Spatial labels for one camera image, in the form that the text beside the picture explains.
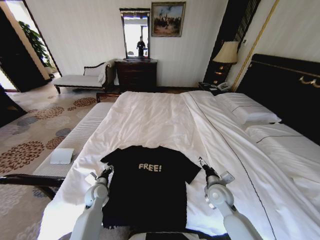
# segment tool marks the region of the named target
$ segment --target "potted plant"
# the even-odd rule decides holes
[[[31,43],[35,53],[39,57],[42,65],[45,67],[49,75],[52,74],[54,67],[50,64],[49,55],[47,54],[45,45],[40,39],[40,35],[37,32],[30,29],[30,26],[24,23],[23,21],[19,21],[19,24],[22,30],[24,31],[26,37],[28,38],[29,42]]]

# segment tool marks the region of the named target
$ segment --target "mirror frame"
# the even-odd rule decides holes
[[[123,40],[125,48],[125,58],[126,59],[150,59],[150,8],[120,8],[121,22],[122,22],[122,31],[123,31]],[[147,26],[148,26],[148,57],[139,57],[139,56],[128,56],[127,44],[126,44],[126,34],[125,34],[125,19],[123,12],[148,12],[147,14]]]

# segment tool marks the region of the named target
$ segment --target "black t-shirt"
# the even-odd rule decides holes
[[[101,162],[113,165],[103,226],[133,226],[147,232],[183,231],[187,223],[186,183],[200,167],[165,147],[117,149]]]

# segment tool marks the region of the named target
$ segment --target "floral patterned carpet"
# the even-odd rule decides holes
[[[96,92],[62,87],[58,94],[49,83],[8,93],[28,113],[0,128],[0,175],[32,174],[96,104]],[[49,201],[33,186],[0,185],[0,239],[37,239]]]

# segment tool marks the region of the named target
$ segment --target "dresser drawer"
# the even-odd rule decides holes
[[[143,89],[157,85],[157,62],[117,60],[115,67],[121,87]]]

